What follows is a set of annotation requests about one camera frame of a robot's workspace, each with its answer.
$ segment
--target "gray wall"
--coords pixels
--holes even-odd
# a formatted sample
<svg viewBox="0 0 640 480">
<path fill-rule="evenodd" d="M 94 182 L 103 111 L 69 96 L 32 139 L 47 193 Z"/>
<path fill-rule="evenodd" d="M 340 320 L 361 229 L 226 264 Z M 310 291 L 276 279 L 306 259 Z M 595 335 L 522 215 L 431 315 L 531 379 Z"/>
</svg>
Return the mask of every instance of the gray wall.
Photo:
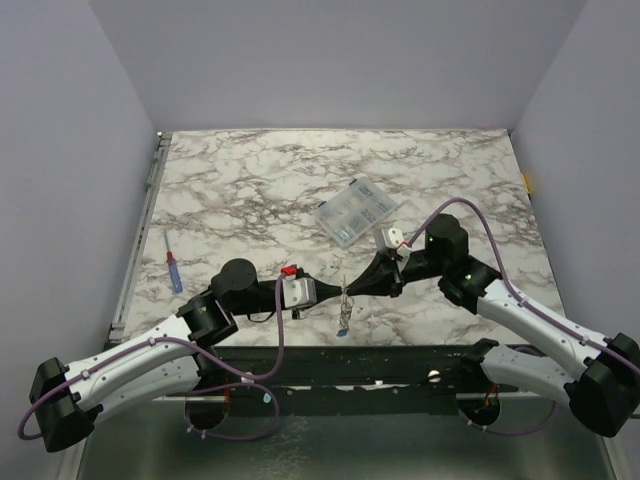
<svg viewBox="0 0 640 480">
<path fill-rule="evenodd" d="M 106 338 L 156 138 L 86 0 L 2 7 L 0 478 L 52 479 L 18 421 L 41 361 Z"/>
<path fill-rule="evenodd" d="M 513 135 L 567 314 L 640 339 L 640 3 L 590 0 Z M 623 430 L 629 449 L 640 422 Z M 640 478 L 640 460 L 635 465 Z"/>
<path fill-rule="evenodd" d="M 507 127 L 584 0 L 91 0 L 158 129 Z"/>
</svg>

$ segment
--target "small parts container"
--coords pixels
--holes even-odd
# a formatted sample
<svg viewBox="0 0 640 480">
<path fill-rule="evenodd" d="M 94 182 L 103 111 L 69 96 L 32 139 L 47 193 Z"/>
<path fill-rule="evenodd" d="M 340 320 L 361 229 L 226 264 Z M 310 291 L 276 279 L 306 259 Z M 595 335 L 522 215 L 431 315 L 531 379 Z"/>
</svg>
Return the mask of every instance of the small parts container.
<svg viewBox="0 0 640 480">
<path fill-rule="evenodd" d="M 369 177 L 360 177 L 331 200 L 322 202 L 314 218 L 340 247 L 347 248 L 397 209 L 398 204 Z"/>
</svg>

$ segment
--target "purple cable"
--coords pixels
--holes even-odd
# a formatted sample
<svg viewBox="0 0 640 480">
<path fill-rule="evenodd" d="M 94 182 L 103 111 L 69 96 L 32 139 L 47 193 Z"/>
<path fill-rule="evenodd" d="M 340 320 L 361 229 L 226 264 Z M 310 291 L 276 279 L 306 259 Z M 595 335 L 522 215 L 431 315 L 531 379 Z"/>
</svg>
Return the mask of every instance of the purple cable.
<svg viewBox="0 0 640 480">
<path fill-rule="evenodd" d="M 282 366 L 282 362 L 284 360 L 284 321 L 282 319 L 282 299 L 280 297 L 281 297 L 281 293 L 282 293 L 282 280 L 284 279 L 285 276 L 286 276 L 285 274 L 281 274 L 278 277 L 278 279 L 276 280 L 276 288 L 275 288 L 276 298 L 275 298 L 275 302 L 276 302 L 276 319 L 277 319 L 277 322 L 278 322 L 278 355 L 276 357 L 276 363 L 274 364 L 273 368 L 270 371 L 268 371 L 267 373 L 263 373 L 261 375 L 252 375 L 252 374 L 243 372 L 242 370 L 238 370 L 237 368 L 234 368 L 231 365 L 226 364 L 225 362 L 220 360 L 218 357 L 210 354 L 209 352 L 207 352 L 203 348 L 199 347 L 198 345 L 195 345 L 195 344 L 193 344 L 191 342 L 188 342 L 186 340 L 183 340 L 181 338 L 176 338 L 176 337 L 158 337 L 158 338 L 155 338 L 154 340 L 157 343 L 161 343 L 161 342 L 179 343 L 180 345 L 184 345 L 185 347 L 190 348 L 191 350 L 194 350 L 197 353 L 200 353 L 201 355 L 203 355 L 207 359 L 209 359 L 212 362 L 214 362 L 219 367 L 227 370 L 230 373 L 233 373 L 234 375 L 238 375 L 240 377 L 248 378 L 250 380 L 257 380 L 257 381 L 266 380 L 266 379 L 268 379 L 271 376 L 276 374 L 276 372 Z M 218 308 L 220 308 L 220 311 L 224 315 L 225 319 L 227 319 L 227 321 L 229 321 L 229 319 L 227 317 L 227 314 L 224 312 L 224 310 L 222 309 L 222 307 L 220 306 L 220 304 L 218 303 L 217 300 L 216 300 L 216 304 L 218 305 Z M 137 345 L 132 345 L 131 347 L 126 348 L 123 351 L 115 354 L 113 357 L 109 357 L 109 358 L 103 360 L 102 362 L 97 363 L 96 365 L 88 368 L 87 371 L 89 372 L 89 374 L 94 374 L 98 370 L 106 367 L 107 365 L 115 362 L 116 360 L 119 360 L 120 358 L 122 358 L 122 357 L 124 357 L 126 355 L 129 355 L 130 353 L 133 353 L 133 352 L 135 352 L 137 350 L 140 350 L 141 348 L 148 347 L 148 346 L 149 346 L 149 341 L 141 342 L 141 343 L 138 343 Z M 35 413 L 35 411 L 38 408 L 40 408 L 51 397 L 53 397 L 57 393 L 61 392 L 65 388 L 68 388 L 71 385 L 79 382 L 83 378 L 84 377 L 82 376 L 82 374 L 78 374 L 75 377 L 70 378 L 66 382 L 61 383 L 57 387 L 49 390 L 42 397 L 40 397 L 38 400 L 36 400 L 33 403 L 33 405 L 31 405 L 31 407 L 29 407 L 29 409 L 26 411 L 26 413 L 24 414 L 24 416 L 20 420 L 20 424 L 18 425 L 18 437 L 21 440 L 36 440 L 38 438 L 41 438 L 42 437 L 42 433 L 36 433 L 36 434 L 33 434 L 33 435 L 28 435 L 28 434 L 25 433 L 24 427 L 27 425 L 27 421 L 29 420 L 29 418 L 31 418 L 31 416 Z M 262 385 L 260 387 L 256 387 L 256 388 L 266 389 L 266 387 L 262 387 Z M 274 399 L 275 406 L 277 407 L 278 403 L 277 403 L 277 401 L 275 401 L 275 396 L 268 389 L 267 389 L 267 393 L 269 393 L 271 395 L 271 397 Z"/>
<path fill-rule="evenodd" d="M 453 203 L 464 203 L 465 205 L 470 207 L 476 213 L 476 215 L 480 219 L 480 222 L 482 222 L 482 226 L 484 227 L 484 230 L 487 233 L 487 237 L 489 238 L 489 243 L 491 244 L 491 249 L 493 250 L 493 255 L 496 258 L 496 263 L 498 264 L 498 269 L 500 270 L 500 274 L 502 275 L 502 280 L 504 281 L 505 287 L 507 287 L 507 290 L 509 291 L 509 293 L 511 293 L 511 295 L 513 295 L 513 298 L 515 298 L 518 301 L 518 303 L 520 303 L 522 306 L 524 306 L 530 312 L 532 312 L 535 315 L 537 315 L 540 319 L 542 319 L 545 322 L 547 322 L 547 323 L 553 325 L 554 327 L 556 327 L 558 330 L 566 333 L 567 335 L 569 335 L 570 337 L 575 338 L 576 340 L 580 340 L 584 344 L 589 345 L 590 347 L 593 347 L 596 350 L 599 350 L 600 352 L 604 353 L 605 355 L 608 355 L 608 356 L 616 359 L 617 361 L 619 361 L 620 363 L 625 365 L 627 368 L 629 368 L 633 373 L 635 373 L 636 375 L 640 376 L 640 368 L 638 368 L 636 365 L 631 363 L 629 360 L 624 358 L 619 353 L 614 352 L 609 347 L 602 346 L 599 343 L 596 343 L 591 339 L 587 339 L 586 341 L 584 341 L 582 335 L 580 335 L 579 333 L 576 333 L 575 331 L 573 331 L 571 328 L 567 327 L 566 325 L 563 325 L 562 323 L 558 322 L 556 319 L 554 319 L 553 317 L 547 315 L 546 313 L 544 313 L 539 308 L 536 308 L 535 306 L 531 305 L 529 302 L 524 301 L 523 297 L 521 297 L 520 294 L 516 291 L 515 287 L 511 284 L 511 281 L 509 280 L 509 277 L 507 276 L 507 271 L 504 268 L 504 264 L 502 262 L 502 257 L 500 256 L 500 252 L 498 251 L 498 245 L 496 244 L 496 240 L 495 240 L 495 238 L 493 236 L 493 233 L 491 233 L 491 229 L 489 228 L 489 224 L 487 223 L 487 219 L 484 217 L 484 215 L 482 214 L 480 209 L 474 203 L 470 202 L 466 198 L 459 198 L 459 197 L 451 198 L 451 199 L 447 200 L 446 202 L 444 202 L 442 205 L 440 205 L 431 215 L 429 215 L 429 218 L 427 218 L 425 220 L 425 222 L 420 226 L 418 231 L 413 234 L 413 236 L 411 237 L 411 239 L 408 242 L 408 245 L 411 247 L 414 244 L 414 242 L 418 239 L 418 237 L 420 237 L 422 232 L 424 232 L 426 230 L 427 226 L 433 221 L 433 219 L 436 218 L 436 216 L 439 213 L 441 213 L 445 208 L 447 208 L 449 205 L 451 205 Z"/>
<path fill-rule="evenodd" d="M 143 343 L 138 343 L 137 345 L 133 345 L 133 346 L 131 346 L 129 348 L 126 348 L 123 351 L 115 354 L 113 357 L 109 357 L 109 358 L 103 360 L 102 362 L 95 364 L 93 367 L 88 368 L 87 371 L 89 372 L 89 374 L 94 374 L 98 370 L 100 370 L 101 368 L 106 367 L 110 363 L 115 362 L 116 360 L 124 357 L 125 355 L 129 355 L 130 353 L 133 353 L 136 350 L 140 350 L 141 348 L 148 347 L 148 346 L 149 346 L 149 342 L 143 342 Z M 71 385 L 73 385 L 74 383 L 79 382 L 82 379 L 83 379 L 83 376 L 80 373 L 80 374 L 76 375 L 75 377 L 70 378 L 66 382 L 61 383 L 57 387 L 49 390 L 42 397 L 40 397 L 38 400 L 36 400 L 33 403 L 33 405 L 31 405 L 29 410 L 27 410 L 27 412 L 24 414 L 22 419 L 20 420 L 20 424 L 18 425 L 18 437 L 20 437 L 21 440 L 36 440 L 36 439 L 42 437 L 42 433 L 35 433 L 33 435 L 27 435 L 26 433 L 24 433 L 24 427 L 26 426 L 27 421 L 29 420 L 29 418 L 31 418 L 31 415 L 33 415 L 38 408 L 40 408 L 47 400 L 49 400 L 55 394 L 57 394 L 58 392 L 64 390 L 67 387 L 70 387 Z"/>
<path fill-rule="evenodd" d="M 224 433 L 212 433 L 212 432 L 208 432 L 207 430 L 199 430 L 193 426 L 193 423 L 191 422 L 191 417 L 189 416 L 189 411 L 187 410 L 185 414 L 185 419 L 189 424 L 190 431 L 194 431 L 196 433 L 199 433 L 200 435 L 204 434 L 205 436 L 211 437 L 211 438 L 220 438 L 222 440 L 245 442 L 245 441 L 258 440 L 260 438 L 267 437 L 272 433 L 274 433 L 276 430 L 278 430 L 278 428 L 280 427 L 280 405 L 278 404 L 278 399 L 275 397 L 275 395 L 271 390 L 269 390 L 264 385 L 260 385 L 259 383 L 229 383 L 227 385 L 220 385 L 218 387 L 204 388 L 202 390 L 193 390 L 187 393 L 187 396 L 203 395 L 206 393 L 219 392 L 220 390 L 226 390 L 228 388 L 241 388 L 241 387 L 257 388 L 258 390 L 262 390 L 264 393 L 266 393 L 271 397 L 271 400 L 273 401 L 273 422 L 267 429 L 265 429 L 260 433 L 255 433 L 253 435 L 226 435 Z"/>
<path fill-rule="evenodd" d="M 529 348 L 526 346 L 519 346 L 514 348 L 514 350 L 517 350 L 518 352 L 524 352 L 530 355 L 539 356 L 538 352 L 536 352 L 533 348 Z M 498 435 L 501 437 L 520 437 L 520 436 L 531 435 L 533 433 L 539 432 L 543 428 L 548 427 L 549 424 L 553 421 L 553 419 L 558 415 L 559 412 L 560 412 L 560 405 L 557 402 L 553 402 L 553 408 L 551 409 L 551 412 L 549 413 L 549 415 L 547 415 L 547 418 L 545 418 L 542 422 L 540 422 L 539 425 L 529 428 L 527 430 L 516 430 L 513 432 L 505 432 L 502 430 L 493 430 L 492 428 L 488 428 L 486 426 L 474 423 L 473 421 L 469 420 L 469 417 L 467 417 L 462 410 L 458 409 L 458 413 L 467 422 L 467 425 L 469 425 L 470 427 L 475 428 L 476 430 L 480 430 L 484 433 L 490 433 L 491 435 Z"/>
</svg>

